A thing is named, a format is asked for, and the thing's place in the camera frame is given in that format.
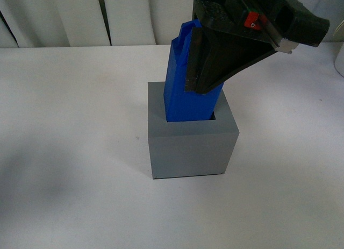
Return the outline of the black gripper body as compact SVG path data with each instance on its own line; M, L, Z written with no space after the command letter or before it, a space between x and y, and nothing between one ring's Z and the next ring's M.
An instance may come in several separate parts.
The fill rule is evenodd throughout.
M317 47L329 20L298 0L194 0L193 16L203 27L271 44L291 53L299 44Z

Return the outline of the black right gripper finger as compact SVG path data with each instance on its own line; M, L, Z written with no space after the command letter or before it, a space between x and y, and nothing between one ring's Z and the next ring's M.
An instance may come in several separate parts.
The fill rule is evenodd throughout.
M262 39L193 27L184 91L207 94L275 53L272 44Z

